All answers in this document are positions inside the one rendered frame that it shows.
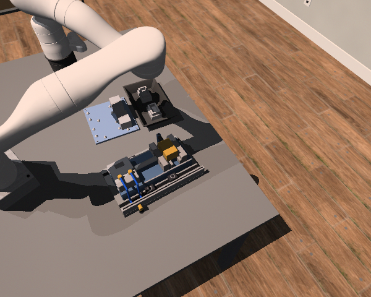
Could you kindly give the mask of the yellow block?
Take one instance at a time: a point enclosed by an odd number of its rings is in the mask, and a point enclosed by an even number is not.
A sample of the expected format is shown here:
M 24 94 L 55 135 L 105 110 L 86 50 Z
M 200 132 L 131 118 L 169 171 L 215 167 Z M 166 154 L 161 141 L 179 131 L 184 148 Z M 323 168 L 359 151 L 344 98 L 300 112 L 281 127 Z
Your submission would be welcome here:
M 178 150 L 169 138 L 158 142 L 158 148 L 167 161 L 178 157 Z

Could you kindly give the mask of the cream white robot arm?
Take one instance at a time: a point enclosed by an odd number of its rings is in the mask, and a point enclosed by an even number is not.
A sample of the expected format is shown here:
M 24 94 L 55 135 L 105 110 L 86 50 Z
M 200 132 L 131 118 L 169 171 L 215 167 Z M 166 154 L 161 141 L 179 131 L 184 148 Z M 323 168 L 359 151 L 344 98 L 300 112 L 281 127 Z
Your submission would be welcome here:
M 16 166 L 4 152 L 84 109 L 129 71 L 142 79 L 158 77 L 166 59 L 166 41 L 157 28 L 139 27 L 121 35 L 79 0 L 10 2 L 32 15 L 31 25 L 40 42 L 61 40 L 64 26 L 101 50 L 37 80 L 25 92 L 0 127 L 0 189 L 9 187 L 17 177 Z

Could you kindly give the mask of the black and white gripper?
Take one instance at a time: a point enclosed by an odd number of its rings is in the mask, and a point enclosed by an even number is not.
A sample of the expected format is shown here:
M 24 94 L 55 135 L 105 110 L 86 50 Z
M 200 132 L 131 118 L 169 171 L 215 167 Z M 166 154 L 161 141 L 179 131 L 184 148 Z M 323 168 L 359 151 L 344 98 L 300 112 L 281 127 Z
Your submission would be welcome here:
M 87 50 L 86 44 L 75 33 L 69 32 L 55 43 L 42 43 L 41 48 L 54 72 L 77 62 L 74 51 L 83 53 Z

